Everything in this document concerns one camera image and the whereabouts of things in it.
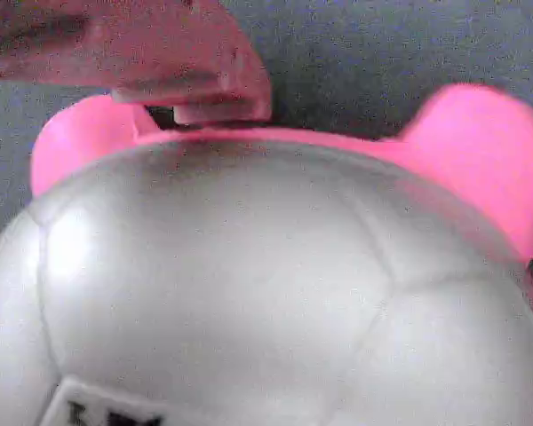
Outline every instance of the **pink plastic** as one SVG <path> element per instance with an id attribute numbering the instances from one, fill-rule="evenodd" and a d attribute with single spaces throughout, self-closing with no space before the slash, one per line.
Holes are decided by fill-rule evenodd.
<path id="1" fill-rule="evenodd" d="M 288 129 L 162 131 L 140 106 L 88 98 L 44 127 L 32 157 L 32 190 L 39 195 L 103 155 L 201 138 L 329 146 L 392 162 L 478 209 L 503 231 L 523 263 L 533 257 L 533 110 L 477 85 L 447 86 L 398 138 L 381 141 Z"/>
<path id="2" fill-rule="evenodd" d="M 271 114 L 268 73 L 215 0 L 0 2 L 0 78 L 109 87 L 185 124 Z"/>

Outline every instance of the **gray surface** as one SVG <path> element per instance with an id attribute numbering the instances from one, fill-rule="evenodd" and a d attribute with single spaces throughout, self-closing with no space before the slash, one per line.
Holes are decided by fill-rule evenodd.
<path id="1" fill-rule="evenodd" d="M 398 131 L 456 81 L 533 106 L 533 0 L 225 0 L 274 85 L 274 120 L 362 136 Z M 0 229 L 28 200 L 28 153 L 79 92 L 0 83 Z"/>
<path id="2" fill-rule="evenodd" d="M 0 308 L 21 285 L 43 322 L 18 311 L 0 351 L 50 337 L 52 371 L 73 382 L 44 426 L 66 424 L 69 401 L 91 424 L 116 411 L 163 426 L 533 426 L 529 283 L 477 213 L 394 166 L 280 143 L 143 147 L 28 214 L 0 251 Z M 22 251 L 37 242 L 39 267 Z M 41 380 L 0 362 L 0 389 Z"/>

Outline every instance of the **silver soccer ball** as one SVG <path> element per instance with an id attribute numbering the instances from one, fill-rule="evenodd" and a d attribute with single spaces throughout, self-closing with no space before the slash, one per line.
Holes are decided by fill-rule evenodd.
<path id="1" fill-rule="evenodd" d="M 131 150 L 0 237 L 0 426 L 533 426 L 513 259 L 371 158 Z"/>

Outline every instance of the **pink ear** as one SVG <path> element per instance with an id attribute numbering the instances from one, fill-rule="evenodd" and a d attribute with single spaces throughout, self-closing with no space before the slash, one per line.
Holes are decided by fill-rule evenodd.
<path id="1" fill-rule="evenodd" d="M 143 106 L 119 104 L 107 95 L 83 99 L 53 116 L 39 134 L 31 157 L 32 193 L 158 131 Z"/>
<path id="2" fill-rule="evenodd" d="M 533 110 L 484 86 L 449 86 L 400 136 L 396 161 L 446 187 L 533 257 Z"/>

